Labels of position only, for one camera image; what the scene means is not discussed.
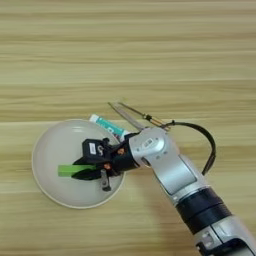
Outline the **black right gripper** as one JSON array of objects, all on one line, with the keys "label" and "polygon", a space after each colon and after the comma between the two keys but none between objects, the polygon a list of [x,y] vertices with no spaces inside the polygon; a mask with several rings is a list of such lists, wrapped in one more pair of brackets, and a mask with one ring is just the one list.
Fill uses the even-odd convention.
[{"label": "black right gripper", "polygon": [[111,145],[108,138],[102,140],[103,159],[98,157],[81,157],[73,165],[96,165],[100,170],[84,169],[72,175],[72,178],[78,180],[96,180],[101,178],[102,190],[109,192],[111,190],[110,177],[122,175],[125,171],[138,168],[138,163],[134,160],[129,140],[135,136],[131,133],[124,136],[124,140],[116,145]]}]

